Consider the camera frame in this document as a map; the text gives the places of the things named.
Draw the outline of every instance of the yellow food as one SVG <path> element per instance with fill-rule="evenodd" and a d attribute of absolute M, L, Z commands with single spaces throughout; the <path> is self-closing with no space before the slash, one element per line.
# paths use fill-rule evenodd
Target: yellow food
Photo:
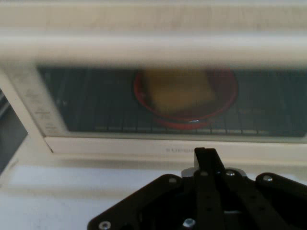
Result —
<path fill-rule="evenodd" d="M 187 111 L 216 98 L 203 70 L 145 70 L 144 80 L 152 105 L 166 115 Z"/>

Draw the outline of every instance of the wire rack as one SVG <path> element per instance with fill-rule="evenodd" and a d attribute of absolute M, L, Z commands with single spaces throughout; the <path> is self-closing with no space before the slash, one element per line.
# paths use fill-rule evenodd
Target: wire rack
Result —
<path fill-rule="evenodd" d="M 136 70 L 39 68 L 69 131 L 302 137 L 307 130 L 306 70 L 236 70 L 235 104 L 204 128 L 157 124 L 136 101 Z"/>

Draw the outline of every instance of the toaster oven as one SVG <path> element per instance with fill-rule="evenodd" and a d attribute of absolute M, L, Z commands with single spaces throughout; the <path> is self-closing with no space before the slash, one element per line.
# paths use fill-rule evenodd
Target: toaster oven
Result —
<path fill-rule="evenodd" d="M 225 162 L 306 165 L 306 11 L 2 2 L 0 87 L 55 156 L 186 162 L 206 147 Z"/>

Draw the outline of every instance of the oven window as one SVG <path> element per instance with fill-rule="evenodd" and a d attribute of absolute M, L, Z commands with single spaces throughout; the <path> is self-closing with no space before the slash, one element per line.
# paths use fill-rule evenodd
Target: oven window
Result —
<path fill-rule="evenodd" d="M 40 67 L 70 132 L 303 137 L 307 70 Z"/>

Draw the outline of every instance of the oven frame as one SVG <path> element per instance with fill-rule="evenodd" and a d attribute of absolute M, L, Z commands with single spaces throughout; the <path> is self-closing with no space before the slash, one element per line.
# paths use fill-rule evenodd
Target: oven frame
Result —
<path fill-rule="evenodd" d="M 15 69 L 33 68 L 38 62 L 78 65 L 84 60 L 93 66 L 184 63 L 194 67 L 206 63 L 240 68 L 301 67 L 307 63 L 307 33 L 71 34 L 10 30 L 0 32 L 0 44 L 0 87 L 44 153 L 70 159 L 192 163 L 193 156 L 188 153 L 194 147 L 206 147 L 216 148 L 226 163 L 307 165 L 306 143 L 45 137 L 10 77 Z"/>

